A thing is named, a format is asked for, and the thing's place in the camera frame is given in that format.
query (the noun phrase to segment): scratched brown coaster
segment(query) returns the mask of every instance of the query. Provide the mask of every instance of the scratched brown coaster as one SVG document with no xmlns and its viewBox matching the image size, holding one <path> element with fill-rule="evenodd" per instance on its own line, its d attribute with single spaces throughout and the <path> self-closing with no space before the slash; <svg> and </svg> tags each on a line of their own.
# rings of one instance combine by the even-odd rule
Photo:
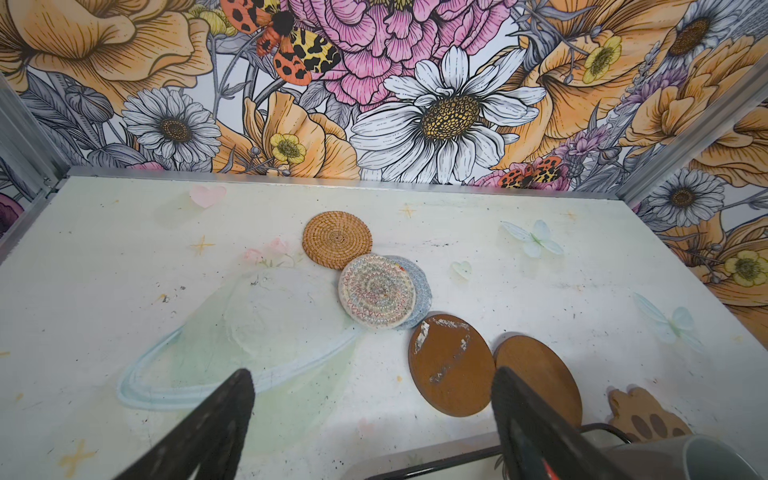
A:
<svg viewBox="0 0 768 480">
<path fill-rule="evenodd" d="M 408 344 L 408 364 L 424 399 L 446 415 L 474 415 L 491 401 L 491 350 L 477 330 L 456 316 L 424 319 Z"/>
<path fill-rule="evenodd" d="M 680 417 L 661 408 L 646 389 L 635 387 L 629 394 L 611 390 L 608 402 L 614 413 L 610 424 L 626 433 L 632 442 L 656 442 L 693 433 Z"/>
<path fill-rule="evenodd" d="M 496 349 L 496 368 L 508 366 L 573 426 L 581 426 L 581 395 L 560 357 L 530 336 L 513 336 Z"/>
<path fill-rule="evenodd" d="M 301 244 L 315 263 L 341 270 L 360 255 L 371 253 L 373 239 L 371 231 L 358 217 L 333 211 L 309 221 Z"/>
</svg>

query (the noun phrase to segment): round wicker coaster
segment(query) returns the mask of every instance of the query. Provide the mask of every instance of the round wicker coaster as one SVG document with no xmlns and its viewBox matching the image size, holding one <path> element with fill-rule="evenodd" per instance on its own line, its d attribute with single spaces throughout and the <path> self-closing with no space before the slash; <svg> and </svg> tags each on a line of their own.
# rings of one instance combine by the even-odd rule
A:
<svg viewBox="0 0 768 480">
<path fill-rule="evenodd" d="M 315 263 L 341 270 L 353 258 L 370 253 L 373 239 L 368 227 L 347 212 L 324 212 L 304 227 L 304 252 Z"/>
<path fill-rule="evenodd" d="M 513 336 L 496 349 L 496 368 L 508 366 L 573 426 L 581 426 L 581 395 L 557 353 L 530 336 Z"/>
<path fill-rule="evenodd" d="M 477 330 L 458 317 L 424 319 L 408 343 L 408 364 L 424 399 L 446 415 L 474 415 L 491 402 L 493 355 Z"/>
<path fill-rule="evenodd" d="M 397 255 L 387 255 L 386 257 L 394 260 L 398 265 L 406 269 L 406 272 L 411 277 L 413 286 L 416 288 L 416 306 L 413 309 L 413 313 L 405 322 L 397 327 L 398 330 L 411 329 L 417 323 L 424 320 L 427 313 L 429 313 L 429 307 L 432 306 L 432 291 L 429 289 L 427 276 L 424 274 L 424 270 L 407 258 L 398 257 Z"/>
<path fill-rule="evenodd" d="M 397 262 L 369 253 L 344 267 L 339 299 L 357 322 L 375 329 L 391 329 L 413 313 L 416 291 L 408 272 Z"/>
</svg>

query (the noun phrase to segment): yellow sparkle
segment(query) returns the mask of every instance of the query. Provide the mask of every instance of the yellow sparkle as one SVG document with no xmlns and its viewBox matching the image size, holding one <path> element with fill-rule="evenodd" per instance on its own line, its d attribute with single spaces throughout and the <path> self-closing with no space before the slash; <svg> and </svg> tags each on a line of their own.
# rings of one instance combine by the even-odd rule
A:
<svg viewBox="0 0 768 480">
<path fill-rule="evenodd" d="M 413 210 L 408 204 L 406 204 L 405 208 L 400 209 L 400 211 L 407 215 L 408 218 L 413 217 L 413 213 L 416 212 L 416 210 Z"/>
<path fill-rule="evenodd" d="M 197 255 L 200 256 L 203 254 L 203 250 L 205 247 L 212 247 L 213 245 L 216 245 L 215 243 L 205 243 L 205 235 L 203 235 L 203 239 L 200 240 L 200 243 L 197 245 L 190 245 L 190 247 L 193 247 L 197 249 Z"/>
<path fill-rule="evenodd" d="M 67 469 L 65 477 L 72 478 L 74 473 L 78 470 L 78 463 L 82 462 L 86 458 L 90 458 L 96 455 L 96 452 L 83 453 L 84 449 L 85 440 L 81 440 L 78 444 L 78 450 L 74 453 L 74 455 L 64 455 L 61 457 L 61 460 L 58 461 L 58 466 L 65 467 Z"/>
</svg>

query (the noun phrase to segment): butterfly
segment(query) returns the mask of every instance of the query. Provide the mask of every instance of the butterfly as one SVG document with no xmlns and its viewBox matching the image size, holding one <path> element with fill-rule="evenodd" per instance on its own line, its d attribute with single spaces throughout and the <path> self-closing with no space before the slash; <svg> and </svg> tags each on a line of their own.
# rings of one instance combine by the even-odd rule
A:
<svg viewBox="0 0 768 480">
<path fill-rule="evenodd" d="M 555 255 L 562 255 L 563 249 L 554 241 L 550 240 L 549 227 L 543 220 L 536 220 L 533 224 L 533 232 L 518 227 L 509 222 L 503 222 L 502 226 L 516 239 L 522 240 L 523 250 L 530 258 L 539 258 L 541 248 L 551 251 Z"/>
<path fill-rule="evenodd" d="M 506 188 L 528 188 L 533 183 L 546 184 L 555 181 L 560 177 L 562 162 L 560 157 L 546 157 L 532 164 L 513 164 L 520 167 L 510 168 L 509 173 L 499 179 L 498 185 Z"/>
<path fill-rule="evenodd" d="M 312 81 L 310 72 L 325 73 L 341 61 L 339 49 L 327 38 L 297 28 L 293 12 L 280 11 L 280 0 L 222 0 L 221 9 L 230 24 L 245 34 L 265 28 L 256 40 L 256 54 L 263 57 L 277 47 L 272 63 L 290 84 L 307 86 Z"/>
<path fill-rule="evenodd" d="M 694 329 L 694 318 L 687 308 L 677 307 L 672 312 L 672 318 L 668 319 L 649 299 L 639 293 L 634 294 L 634 303 L 645 316 L 654 321 L 654 333 L 659 340 L 671 344 L 681 339 L 698 353 L 704 353 L 704 345 L 690 333 Z"/>
</svg>

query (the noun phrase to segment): coaster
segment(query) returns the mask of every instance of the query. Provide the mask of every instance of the coaster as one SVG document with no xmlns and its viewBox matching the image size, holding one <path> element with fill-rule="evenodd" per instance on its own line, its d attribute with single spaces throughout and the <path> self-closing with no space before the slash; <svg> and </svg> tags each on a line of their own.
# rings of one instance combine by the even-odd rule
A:
<svg viewBox="0 0 768 480">
<path fill-rule="evenodd" d="M 614 414 L 610 424 L 626 433 L 633 443 L 693 434 L 680 417 L 662 409 L 646 389 L 635 387 L 629 395 L 621 390 L 611 390 L 608 402 Z"/>
<path fill-rule="evenodd" d="M 421 322 L 408 344 L 408 364 L 424 399 L 446 415 L 474 415 L 491 401 L 491 350 L 456 316 L 433 315 Z"/>
<path fill-rule="evenodd" d="M 424 317 L 429 313 L 429 307 L 432 306 L 432 291 L 429 289 L 427 276 L 418 265 L 407 258 L 398 257 L 397 255 L 387 255 L 386 257 L 394 260 L 398 265 L 406 269 L 406 272 L 411 277 L 413 286 L 416 288 L 416 306 L 413 309 L 413 313 L 405 322 L 397 327 L 398 330 L 411 329 L 417 323 L 424 320 Z"/>
<path fill-rule="evenodd" d="M 339 299 L 353 319 L 375 329 L 405 322 L 416 304 L 416 291 L 406 269 L 386 257 L 369 253 L 344 267 Z"/>
<path fill-rule="evenodd" d="M 353 258 L 371 252 L 373 239 L 368 227 L 347 212 L 325 212 L 304 227 L 304 252 L 315 263 L 341 270 Z"/>
<path fill-rule="evenodd" d="M 581 426 L 581 395 L 571 371 L 544 343 L 513 336 L 496 349 L 496 368 L 508 366 L 566 422 Z"/>
</svg>

